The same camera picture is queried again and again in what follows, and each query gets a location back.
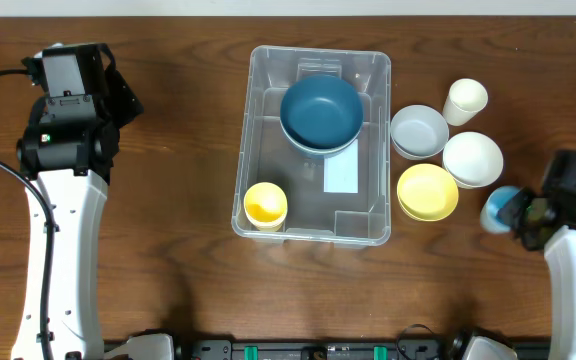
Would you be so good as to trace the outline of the yellow small bowl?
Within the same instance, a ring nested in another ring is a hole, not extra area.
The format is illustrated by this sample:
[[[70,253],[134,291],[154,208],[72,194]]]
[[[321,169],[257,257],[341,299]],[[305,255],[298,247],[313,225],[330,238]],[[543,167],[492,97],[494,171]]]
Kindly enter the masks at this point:
[[[402,210],[422,222],[447,218],[459,202],[454,178],[442,167],[427,163],[405,170],[397,181],[396,192]]]

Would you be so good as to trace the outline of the light blue cup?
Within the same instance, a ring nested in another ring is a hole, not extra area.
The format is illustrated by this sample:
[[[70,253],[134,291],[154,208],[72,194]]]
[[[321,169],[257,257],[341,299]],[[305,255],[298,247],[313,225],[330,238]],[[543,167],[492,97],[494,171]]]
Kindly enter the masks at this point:
[[[480,213],[480,225],[488,233],[503,234],[510,231],[499,218],[498,212],[519,192],[514,186],[502,186],[494,190]]]

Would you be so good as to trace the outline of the yellow cup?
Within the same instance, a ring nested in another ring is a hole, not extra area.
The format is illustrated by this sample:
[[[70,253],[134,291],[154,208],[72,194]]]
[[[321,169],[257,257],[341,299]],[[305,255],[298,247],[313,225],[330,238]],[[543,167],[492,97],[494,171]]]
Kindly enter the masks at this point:
[[[260,182],[251,186],[244,195],[244,211],[260,221],[273,221],[288,213],[284,191],[276,184]]]
[[[283,228],[283,224],[278,224],[275,226],[254,226],[257,231],[261,232],[277,232]]]

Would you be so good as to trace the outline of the grey small bowl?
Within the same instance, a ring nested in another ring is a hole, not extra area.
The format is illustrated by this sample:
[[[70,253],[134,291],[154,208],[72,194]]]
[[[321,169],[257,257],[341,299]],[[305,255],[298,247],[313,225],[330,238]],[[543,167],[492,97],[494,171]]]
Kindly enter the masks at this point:
[[[410,105],[392,118],[390,136],[395,151],[408,160],[423,160],[440,153],[449,140],[444,117],[425,105]]]

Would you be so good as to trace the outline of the white small bowl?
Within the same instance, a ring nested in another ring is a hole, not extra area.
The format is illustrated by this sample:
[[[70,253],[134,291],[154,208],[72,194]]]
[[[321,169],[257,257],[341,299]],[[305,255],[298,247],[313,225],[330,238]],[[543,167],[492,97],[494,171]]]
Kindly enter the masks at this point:
[[[463,132],[445,145],[443,168],[464,189],[486,187],[494,183],[504,169],[504,157],[499,146],[479,132]]]

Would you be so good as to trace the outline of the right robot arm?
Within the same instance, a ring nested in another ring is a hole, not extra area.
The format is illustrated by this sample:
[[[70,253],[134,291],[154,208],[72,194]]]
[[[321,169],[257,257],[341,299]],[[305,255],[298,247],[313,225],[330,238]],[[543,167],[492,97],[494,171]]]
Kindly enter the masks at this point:
[[[576,150],[558,150],[541,191],[523,188],[498,211],[528,251],[541,251],[552,295],[549,357],[576,359]]]

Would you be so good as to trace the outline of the cream cup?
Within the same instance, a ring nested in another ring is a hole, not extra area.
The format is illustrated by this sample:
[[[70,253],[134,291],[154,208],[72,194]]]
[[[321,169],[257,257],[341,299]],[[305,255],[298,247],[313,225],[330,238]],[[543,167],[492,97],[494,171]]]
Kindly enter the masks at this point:
[[[488,100],[488,92],[480,82],[462,78],[450,86],[442,115],[449,125],[461,126],[482,111]]]

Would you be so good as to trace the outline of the pink cup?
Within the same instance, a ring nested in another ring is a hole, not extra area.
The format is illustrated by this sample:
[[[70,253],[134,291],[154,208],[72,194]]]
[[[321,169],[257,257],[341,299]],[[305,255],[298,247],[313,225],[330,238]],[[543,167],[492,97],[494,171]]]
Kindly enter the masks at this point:
[[[256,218],[252,217],[250,214],[246,214],[247,219],[249,220],[249,222],[255,226],[275,226],[278,224],[284,224],[285,219],[286,219],[287,213],[283,213],[281,216],[279,216],[277,219],[273,220],[273,221],[260,221],[257,220]]]

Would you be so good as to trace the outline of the dark blue bowl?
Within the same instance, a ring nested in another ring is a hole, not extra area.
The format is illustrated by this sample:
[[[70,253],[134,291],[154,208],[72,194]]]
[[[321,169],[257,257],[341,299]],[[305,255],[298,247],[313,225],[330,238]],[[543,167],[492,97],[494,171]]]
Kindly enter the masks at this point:
[[[328,152],[352,142],[364,118],[359,93],[332,75],[311,75],[289,87],[280,104],[280,124],[298,145]]]
[[[333,157],[341,152],[343,152],[346,148],[348,148],[355,140],[357,140],[359,138],[359,134],[361,133],[361,131],[358,131],[355,136],[347,141],[346,143],[338,146],[338,147],[334,147],[334,148],[330,148],[330,149],[316,149],[316,148],[312,148],[312,147],[308,147],[306,145],[302,145],[300,144],[297,140],[295,140],[284,127],[281,127],[283,134],[285,136],[285,138],[287,139],[287,141],[299,152],[301,152],[304,156],[306,157],[310,157],[310,158],[316,158],[316,159],[322,159],[322,158],[329,158],[329,157]]]

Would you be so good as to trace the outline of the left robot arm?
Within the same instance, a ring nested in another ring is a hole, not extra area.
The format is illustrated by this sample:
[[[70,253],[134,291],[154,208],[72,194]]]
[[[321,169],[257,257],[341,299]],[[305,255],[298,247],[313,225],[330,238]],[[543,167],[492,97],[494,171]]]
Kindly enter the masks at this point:
[[[23,61],[44,94],[16,150],[30,214],[14,359],[172,359],[167,333],[109,349],[97,311],[98,235],[120,130],[143,106],[104,43],[56,44]]]

